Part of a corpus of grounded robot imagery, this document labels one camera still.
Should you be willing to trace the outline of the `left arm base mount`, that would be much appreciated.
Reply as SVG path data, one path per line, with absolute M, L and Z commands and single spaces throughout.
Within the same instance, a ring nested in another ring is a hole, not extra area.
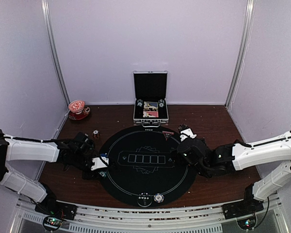
M 51 191 L 51 189 L 46 184 L 42 185 L 46 189 L 47 196 L 42 202 L 35 202 L 34 210 L 59 219 L 74 220 L 77 206 L 74 204 L 58 202 L 56 195 Z

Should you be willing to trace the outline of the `red black triangle marker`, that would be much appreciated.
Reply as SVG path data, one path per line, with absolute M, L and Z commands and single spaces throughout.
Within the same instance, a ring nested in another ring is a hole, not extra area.
M 162 131 L 162 134 L 164 135 L 165 140 L 168 140 L 171 136 L 174 135 L 173 132 L 169 132 L 169 131 Z

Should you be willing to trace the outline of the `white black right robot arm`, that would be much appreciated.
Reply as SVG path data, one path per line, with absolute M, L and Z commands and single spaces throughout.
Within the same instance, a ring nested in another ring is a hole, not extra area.
M 180 144 L 178 154 L 197 169 L 200 176 L 222 176 L 248 167 L 281 161 L 282 163 L 262 180 L 245 190 L 239 203 L 242 214 L 251 213 L 270 194 L 291 179 L 291 129 L 282 135 L 252 143 L 236 140 L 234 143 L 211 150 L 204 139 L 197 138 L 191 128 L 181 124 L 178 128 Z

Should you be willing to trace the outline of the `clear round dealer button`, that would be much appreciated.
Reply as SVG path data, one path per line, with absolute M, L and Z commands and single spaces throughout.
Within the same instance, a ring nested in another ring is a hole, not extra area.
M 143 192 L 137 198 L 140 207 L 149 207 L 152 204 L 152 197 L 149 193 Z

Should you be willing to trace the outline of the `blue white chips front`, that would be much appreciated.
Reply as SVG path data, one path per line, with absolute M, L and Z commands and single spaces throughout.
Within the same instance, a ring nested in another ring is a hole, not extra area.
M 156 202 L 156 203 L 162 203 L 164 201 L 164 195 L 161 194 L 161 193 L 157 193 L 153 196 L 153 200 Z

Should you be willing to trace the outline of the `green chips seat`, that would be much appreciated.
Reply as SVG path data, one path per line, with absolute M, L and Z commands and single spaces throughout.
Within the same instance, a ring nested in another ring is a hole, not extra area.
M 106 178 L 107 176 L 106 171 L 99 171 L 98 174 L 101 178 Z

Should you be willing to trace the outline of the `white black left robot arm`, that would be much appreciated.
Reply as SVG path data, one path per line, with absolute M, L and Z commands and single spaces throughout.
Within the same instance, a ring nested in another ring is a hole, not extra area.
M 8 164 L 15 160 L 73 166 L 83 172 L 84 179 L 100 177 L 110 166 L 109 159 L 97 152 L 94 141 L 81 132 L 73 139 L 37 140 L 14 137 L 0 130 L 0 185 L 27 196 L 50 216 L 60 211 L 55 194 L 45 184 L 26 177 Z

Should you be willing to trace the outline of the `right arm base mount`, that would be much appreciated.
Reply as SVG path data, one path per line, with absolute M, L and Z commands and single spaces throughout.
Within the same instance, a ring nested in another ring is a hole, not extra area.
M 258 211 L 262 211 L 263 201 L 254 199 L 253 194 L 245 193 L 244 199 L 222 205 L 225 219 L 246 216 Z

